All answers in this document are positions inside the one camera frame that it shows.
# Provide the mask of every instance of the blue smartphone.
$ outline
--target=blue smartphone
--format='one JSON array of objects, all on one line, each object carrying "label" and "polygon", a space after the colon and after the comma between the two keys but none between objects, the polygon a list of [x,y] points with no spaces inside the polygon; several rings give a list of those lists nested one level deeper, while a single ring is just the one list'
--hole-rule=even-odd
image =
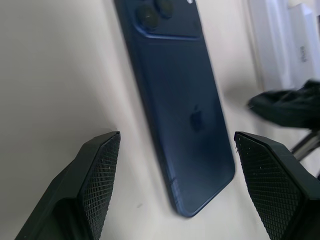
[{"label": "blue smartphone", "polygon": [[114,0],[169,199],[192,217],[235,163],[194,0]]}]

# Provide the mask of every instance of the smartphone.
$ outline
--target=smartphone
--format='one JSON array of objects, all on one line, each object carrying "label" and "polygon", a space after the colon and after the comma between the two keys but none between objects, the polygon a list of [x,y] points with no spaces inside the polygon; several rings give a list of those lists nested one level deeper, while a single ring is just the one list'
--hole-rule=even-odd
[{"label": "smartphone", "polygon": [[114,0],[173,208],[193,217],[235,163],[194,0]]}]

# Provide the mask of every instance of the apple logo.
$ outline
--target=apple logo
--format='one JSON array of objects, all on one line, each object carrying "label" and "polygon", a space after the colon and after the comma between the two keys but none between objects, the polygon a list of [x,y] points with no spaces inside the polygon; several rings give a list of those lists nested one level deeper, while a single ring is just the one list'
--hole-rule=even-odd
[{"label": "apple logo", "polygon": [[198,105],[194,106],[193,113],[190,115],[190,123],[195,132],[199,132],[204,128],[202,112],[199,110]]}]

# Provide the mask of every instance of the diamond pattern texture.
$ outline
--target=diamond pattern texture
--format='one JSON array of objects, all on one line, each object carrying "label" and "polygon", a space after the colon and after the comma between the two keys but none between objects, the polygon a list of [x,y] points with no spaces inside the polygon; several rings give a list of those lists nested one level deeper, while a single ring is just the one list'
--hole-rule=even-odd
[{"label": "diamond pattern texture", "polygon": [[265,146],[241,135],[236,146],[248,192],[270,239],[286,239],[303,194]]},{"label": "diamond pattern texture", "polygon": [[94,240],[99,240],[114,187],[120,135],[98,151],[80,191],[80,202]]}]

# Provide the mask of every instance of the camera lens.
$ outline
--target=camera lens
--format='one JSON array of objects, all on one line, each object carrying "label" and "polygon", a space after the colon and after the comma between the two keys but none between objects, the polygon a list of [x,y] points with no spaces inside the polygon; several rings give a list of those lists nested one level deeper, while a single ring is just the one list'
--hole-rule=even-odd
[{"label": "camera lens", "polygon": [[155,30],[158,26],[158,15],[156,11],[148,5],[142,5],[136,10],[136,17],[139,23],[148,30]]},{"label": "camera lens", "polygon": [[174,14],[174,5],[171,0],[154,0],[155,6],[164,18],[171,18]]}]

